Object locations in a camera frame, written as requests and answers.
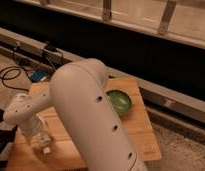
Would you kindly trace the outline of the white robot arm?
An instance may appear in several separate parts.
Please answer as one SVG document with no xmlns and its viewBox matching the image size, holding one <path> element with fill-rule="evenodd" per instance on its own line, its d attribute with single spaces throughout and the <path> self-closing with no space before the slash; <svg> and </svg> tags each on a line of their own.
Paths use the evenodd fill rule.
<svg viewBox="0 0 205 171">
<path fill-rule="evenodd" d="M 15 96 L 3 119 L 33 136 L 42 127 L 37 114 L 54 107 L 89 171 L 148 171 L 108 100 L 107 82 L 100 60 L 70 62 L 56 70 L 44 91 Z"/>
</svg>

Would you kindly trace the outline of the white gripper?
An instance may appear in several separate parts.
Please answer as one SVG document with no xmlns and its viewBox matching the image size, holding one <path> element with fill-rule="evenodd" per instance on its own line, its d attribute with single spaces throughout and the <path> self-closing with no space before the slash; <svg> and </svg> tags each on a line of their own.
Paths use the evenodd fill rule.
<svg viewBox="0 0 205 171">
<path fill-rule="evenodd" d="M 44 122 L 43 120 L 38 116 L 33 116 L 30 119 L 22 122 L 19 125 L 19 128 L 21 129 L 21 133 L 24 137 L 26 137 L 29 140 L 30 146 L 38 146 L 38 140 L 33 137 L 37 135 L 38 133 L 41 133 L 44 130 Z M 44 133 L 41 135 L 41 144 L 43 146 L 48 146 L 51 142 L 50 136 L 47 133 Z"/>
</svg>

